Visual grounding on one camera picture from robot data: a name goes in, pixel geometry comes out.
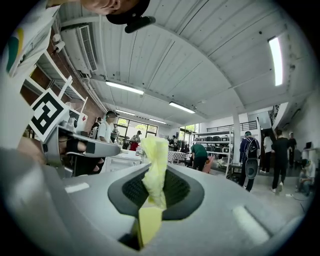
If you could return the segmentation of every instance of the backpack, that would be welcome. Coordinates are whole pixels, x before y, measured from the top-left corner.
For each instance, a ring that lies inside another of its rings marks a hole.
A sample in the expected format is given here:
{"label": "backpack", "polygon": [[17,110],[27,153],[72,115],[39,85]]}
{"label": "backpack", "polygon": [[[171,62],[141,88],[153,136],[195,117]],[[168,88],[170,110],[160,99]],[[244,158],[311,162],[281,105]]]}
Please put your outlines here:
{"label": "backpack", "polygon": [[247,146],[244,154],[246,159],[249,158],[258,158],[258,144],[257,144],[257,140],[254,138],[253,140],[250,140],[249,138],[245,138],[248,142],[249,145]]}

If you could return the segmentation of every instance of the black and white fiducial tag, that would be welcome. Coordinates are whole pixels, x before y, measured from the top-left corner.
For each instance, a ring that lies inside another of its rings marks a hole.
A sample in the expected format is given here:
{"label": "black and white fiducial tag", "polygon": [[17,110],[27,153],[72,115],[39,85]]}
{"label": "black and white fiducial tag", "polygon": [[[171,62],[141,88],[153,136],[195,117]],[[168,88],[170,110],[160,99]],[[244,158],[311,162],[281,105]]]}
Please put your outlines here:
{"label": "black and white fiducial tag", "polygon": [[68,111],[68,107],[50,88],[40,95],[31,108],[34,114],[29,125],[42,142]]}

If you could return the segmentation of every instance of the person in green shirt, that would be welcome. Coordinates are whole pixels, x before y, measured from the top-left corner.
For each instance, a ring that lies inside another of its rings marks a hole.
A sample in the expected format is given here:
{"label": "person in green shirt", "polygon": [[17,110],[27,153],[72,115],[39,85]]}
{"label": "person in green shirt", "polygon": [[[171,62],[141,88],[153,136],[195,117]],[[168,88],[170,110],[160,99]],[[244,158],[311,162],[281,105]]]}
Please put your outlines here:
{"label": "person in green shirt", "polygon": [[208,153],[204,146],[201,144],[194,144],[191,147],[191,153],[193,157],[193,169],[197,169],[202,172],[206,161],[208,160]]}

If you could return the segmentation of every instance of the table with checkered cloth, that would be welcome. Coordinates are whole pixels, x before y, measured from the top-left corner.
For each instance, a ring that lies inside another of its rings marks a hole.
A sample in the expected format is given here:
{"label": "table with checkered cloth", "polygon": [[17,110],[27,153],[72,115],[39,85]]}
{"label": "table with checkered cloth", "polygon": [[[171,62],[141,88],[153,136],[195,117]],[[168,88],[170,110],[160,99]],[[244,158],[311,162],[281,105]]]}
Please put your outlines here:
{"label": "table with checkered cloth", "polygon": [[181,160],[183,159],[187,154],[182,153],[182,152],[176,152],[176,151],[169,151],[168,152],[168,162],[172,163],[174,160],[178,159]]}

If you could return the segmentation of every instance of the air conditioner unit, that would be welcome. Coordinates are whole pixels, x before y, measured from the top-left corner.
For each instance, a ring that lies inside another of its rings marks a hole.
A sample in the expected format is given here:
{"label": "air conditioner unit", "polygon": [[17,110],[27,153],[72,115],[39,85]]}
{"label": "air conditioner unit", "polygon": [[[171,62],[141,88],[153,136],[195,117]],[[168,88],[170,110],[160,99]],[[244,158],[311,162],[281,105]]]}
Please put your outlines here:
{"label": "air conditioner unit", "polygon": [[90,71],[97,70],[89,25],[81,25],[61,31],[66,52],[80,77],[91,77]]}

